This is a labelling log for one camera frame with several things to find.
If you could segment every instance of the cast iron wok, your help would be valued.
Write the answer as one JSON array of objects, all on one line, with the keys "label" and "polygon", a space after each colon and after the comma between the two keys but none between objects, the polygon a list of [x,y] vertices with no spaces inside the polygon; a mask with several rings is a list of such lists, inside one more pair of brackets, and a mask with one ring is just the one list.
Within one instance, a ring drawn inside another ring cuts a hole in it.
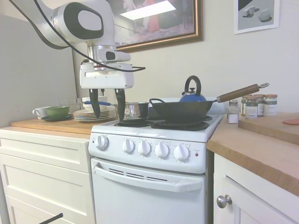
[{"label": "cast iron wok", "polygon": [[166,103],[161,99],[150,99],[149,102],[158,115],[170,123],[192,123],[201,121],[211,109],[214,102],[222,103],[238,97],[246,96],[258,92],[259,89],[269,86],[269,83],[262,85],[254,84],[217,97],[214,101],[202,102],[171,102]]}]

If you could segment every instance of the white stove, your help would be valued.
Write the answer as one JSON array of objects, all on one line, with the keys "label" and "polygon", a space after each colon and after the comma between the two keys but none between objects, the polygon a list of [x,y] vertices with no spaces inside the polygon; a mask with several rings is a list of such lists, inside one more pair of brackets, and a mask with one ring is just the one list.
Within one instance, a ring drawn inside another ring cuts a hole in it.
[{"label": "white stove", "polygon": [[206,142],[223,115],[210,115],[209,127],[201,131],[178,131],[148,127],[114,126],[118,121],[94,126],[89,143],[93,156],[131,165],[203,174]]},{"label": "white stove", "polygon": [[206,224],[206,142],[224,113],[224,104],[214,103],[201,131],[114,126],[118,121],[94,126],[97,223]]}]

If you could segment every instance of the oven vent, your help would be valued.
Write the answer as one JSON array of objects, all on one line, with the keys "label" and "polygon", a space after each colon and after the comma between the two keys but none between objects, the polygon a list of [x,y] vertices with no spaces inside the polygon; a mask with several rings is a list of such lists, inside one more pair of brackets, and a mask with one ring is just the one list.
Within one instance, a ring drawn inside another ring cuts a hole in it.
[{"label": "oven vent", "polygon": [[124,175],[123,171],[120,171],[120,170],[109,168],[109,171],[112,172],[112,173],[115,173],[115,174]]},{"label": "oven vent", "polygon": [[167,180],[164,179],[159,179],[159,178],[154,178],[154,177],[147,177],[148,181],[162,181],[162,182],[167,182]]},{"label": "oven vent", "polygon": [[148,181],[158,181],[158,182],[168,182],[168,180],[161,179],[161,178],[143,176],[143,175],[128,173],[128,172],[124,172],[124,171],[120,171],[120,170],[116,170],[116,169],[111,169],[111,168],[109,168],[109,171],[112,172],[112,173],[115,173],[115,174],[129,176],[129,177],[133,177],[133,178],[137,178],[137,179],[145,179],[145,180],[148,180]]}]

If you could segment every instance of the wooden cutting board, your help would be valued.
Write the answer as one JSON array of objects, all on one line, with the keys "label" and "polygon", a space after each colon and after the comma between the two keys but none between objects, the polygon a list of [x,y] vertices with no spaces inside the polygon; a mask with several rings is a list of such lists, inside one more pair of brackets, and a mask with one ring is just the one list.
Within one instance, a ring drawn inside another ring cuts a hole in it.
[{"label": "wooden cutting board", "polygon": [[15,127],[26,127],[33,129],[42,129],[49,131],[58,131],[58,132],[70,132],[70,133],[80,133],[80,134],[90,134],[92,127],[98,124],[107,123],[115,119],[105,120],[100,123],[80,123],[73,119],[57,122],[47,122],[39,119],[29,119],[12,122],[10,125]]},{"label": "wooden cutting board", "polygon": [[299,145],[299,126],[283,123],[284,120],[289,119],[299,119],[299,113],[283,113],[256,119],[242,118],[239,120],[238,127]]}]

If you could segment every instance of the control panel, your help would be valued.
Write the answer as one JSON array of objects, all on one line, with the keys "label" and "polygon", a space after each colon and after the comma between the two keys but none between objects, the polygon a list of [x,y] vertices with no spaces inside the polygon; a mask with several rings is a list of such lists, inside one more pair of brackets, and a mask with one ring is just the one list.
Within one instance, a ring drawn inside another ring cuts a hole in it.
[{"label": "control panel", "polygon": [[206,144],[91,133],[89,153],[127,164],[178,172],[206,171]]}]

